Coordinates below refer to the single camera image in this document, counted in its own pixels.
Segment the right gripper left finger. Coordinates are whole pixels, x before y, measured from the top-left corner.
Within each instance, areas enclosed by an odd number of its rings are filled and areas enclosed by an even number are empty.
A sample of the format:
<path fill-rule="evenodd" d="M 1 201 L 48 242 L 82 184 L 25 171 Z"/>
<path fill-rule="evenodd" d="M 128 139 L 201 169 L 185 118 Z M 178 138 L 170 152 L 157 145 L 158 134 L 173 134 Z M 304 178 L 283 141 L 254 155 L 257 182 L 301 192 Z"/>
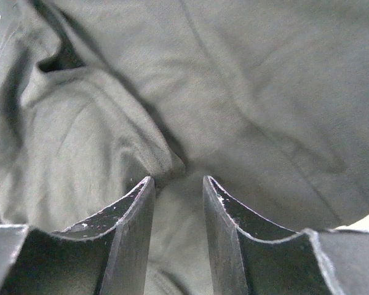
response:
<path fill-rule="evenodd" d="M 143 294 L 154 201 L 145 177 L 61 232 L 0 224 L 0 294 Z"/>

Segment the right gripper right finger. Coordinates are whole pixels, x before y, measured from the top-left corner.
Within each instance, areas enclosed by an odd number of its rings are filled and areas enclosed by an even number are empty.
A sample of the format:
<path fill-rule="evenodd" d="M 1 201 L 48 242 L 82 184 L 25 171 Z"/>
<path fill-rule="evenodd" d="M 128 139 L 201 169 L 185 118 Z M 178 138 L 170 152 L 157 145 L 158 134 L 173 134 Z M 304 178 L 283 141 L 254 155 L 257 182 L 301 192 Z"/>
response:
<path fill-rule="evenodd" d="M 215 294 L 369 294 L 369 231 L 282 227 L 203 180 Z"/>

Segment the black graphic t-shirt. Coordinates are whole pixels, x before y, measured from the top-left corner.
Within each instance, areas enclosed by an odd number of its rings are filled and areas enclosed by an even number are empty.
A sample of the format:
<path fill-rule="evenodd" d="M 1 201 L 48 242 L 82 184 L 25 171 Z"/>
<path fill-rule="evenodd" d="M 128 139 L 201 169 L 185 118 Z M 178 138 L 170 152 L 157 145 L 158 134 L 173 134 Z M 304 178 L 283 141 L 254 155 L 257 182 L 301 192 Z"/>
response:
<path fill-rule="evenodd" d="M 369 214 L 369 1 L 0 1 L 0 224 L 152 176 L 146 294 L 212 294 L 206 175 L 295 230 Z"/>

